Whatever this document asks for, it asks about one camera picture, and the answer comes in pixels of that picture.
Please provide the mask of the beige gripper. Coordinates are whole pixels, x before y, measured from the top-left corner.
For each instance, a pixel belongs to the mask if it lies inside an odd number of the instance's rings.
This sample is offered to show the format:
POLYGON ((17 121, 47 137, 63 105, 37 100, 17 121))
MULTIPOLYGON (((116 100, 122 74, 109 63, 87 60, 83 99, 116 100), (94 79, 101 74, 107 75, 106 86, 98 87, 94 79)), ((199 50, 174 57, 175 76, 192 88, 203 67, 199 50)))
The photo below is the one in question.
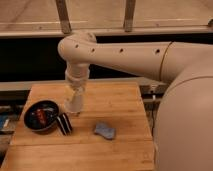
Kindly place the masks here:
POLYGON ((68 81, 70 87, 67 88, 66 100, 70 102, 75 94, 74 90, 84 88, 89 78, 88 67, 70 67, 68 66, 65 71, 65 79, 68 81))

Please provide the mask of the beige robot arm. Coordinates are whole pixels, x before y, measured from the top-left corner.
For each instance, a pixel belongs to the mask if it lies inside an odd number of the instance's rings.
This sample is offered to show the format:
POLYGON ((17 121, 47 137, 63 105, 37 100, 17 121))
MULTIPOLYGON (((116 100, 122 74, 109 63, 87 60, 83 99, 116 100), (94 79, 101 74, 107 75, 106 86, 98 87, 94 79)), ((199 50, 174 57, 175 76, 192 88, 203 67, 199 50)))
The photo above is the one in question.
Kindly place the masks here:
POLYGON ((156 171, 213 171, 213 44, 99 43, 92 33, 60 40, 74 88, 91 64, 142 76, 166 86, 154 126, 156 171))

